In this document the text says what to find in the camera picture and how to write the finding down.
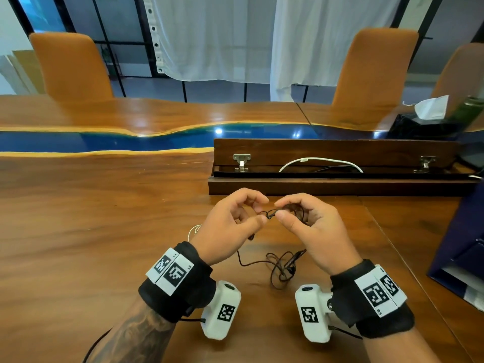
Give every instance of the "open wooden box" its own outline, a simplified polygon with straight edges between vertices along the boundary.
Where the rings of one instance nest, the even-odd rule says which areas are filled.
[[[469,176],[468,168],[457,169],[459,147],[426,140],[215,139],[209,194],[248,187],[265,195],[463,196],[480,180]],[[279,173],[305,157],[352,162],[363,173],[327,168],[340,163],[319,160],[297,162]]]

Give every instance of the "metal hinge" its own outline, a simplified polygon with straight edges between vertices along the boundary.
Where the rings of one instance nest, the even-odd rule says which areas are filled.
[[[430,163],[433,163],[437,160],[437,157],[432,155],[422,155],[420,157],[420,169],[414,169],[415,173],[428,173],[430,172]]]
[[[234,160],[239,164],[239,168],[235,168],[236,172],[247,173],[249,171],[245,164],[250,160],[250,154],[234,154]]]

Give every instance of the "hand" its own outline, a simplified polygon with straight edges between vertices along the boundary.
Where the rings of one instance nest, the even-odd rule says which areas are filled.
[[[243,205],[251,206],[256,213],[269,199],[259,191],[241,188],[220,200],[190,241],[200,258],[209,265],[232,256],[251,234],[258,232],[267,222],[265,215],[249,217]]]
[[[334,206],[308,194],[284,196],[274,203],[276,207],[287,204],[300,204],[307,211],[307,225],[286,210],[278,210],[275,217],[299,237],[320,268],[336,275],[362,261]]]

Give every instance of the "orange chair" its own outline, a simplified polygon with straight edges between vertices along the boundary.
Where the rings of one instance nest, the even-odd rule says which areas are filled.
[[[45,91],[58,101],[92,101],[114,97],[106,67],[93,40],[77,33],[32,33],[32,47]]]
[[[464,44],[445,65],[431,97],[449,95],[447,112],[453,112],[465,97],[479,94],[483,80],[484,44]]]
[[[341,70],[333,107],[399,105],[417,39],[415,30],[360,30]]]

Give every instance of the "tattooed forearm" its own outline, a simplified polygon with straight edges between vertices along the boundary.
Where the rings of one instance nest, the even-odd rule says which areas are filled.
[[[92,351],[88,363],[160,363],[175,324],[141,299]]]

